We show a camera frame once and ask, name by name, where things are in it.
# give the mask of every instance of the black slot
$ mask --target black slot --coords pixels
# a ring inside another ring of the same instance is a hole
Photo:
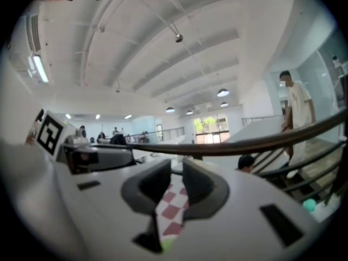
[[[98,182],[98,181],[90,181],[90,182],[77,184],[77,187],[78,187],[79,190],[85,190],[85,189],[94,188],[94,187],[96,187],[98,185],[100,185],[100,182]]]
[[[260,207],[285,247],[303,237],[303,233],[274,204]]]

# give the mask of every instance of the glass wall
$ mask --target glass wall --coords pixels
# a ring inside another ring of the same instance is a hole
[[[194,119],[196,143],[221,143],[229,138],[229,129],[225,113]]]

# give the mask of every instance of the white ceiling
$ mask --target white ceiling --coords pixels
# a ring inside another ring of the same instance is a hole
[[[233,107],[239,83],[264,72],[294,1],[44,2],[39,53],[50,82],[32,88],[56,113],[158,115],[173,106],[182,115],[220,109],[222,101]],[[218,98],[221,88],[230,95]]]

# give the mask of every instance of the red and white checkered cloth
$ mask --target red and white checkered cloth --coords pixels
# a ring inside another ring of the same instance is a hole
[[[183,213],[188,207],[188,196],[182,178],[172,175],[171,184],[156,208],[160,241],[180,235]]]

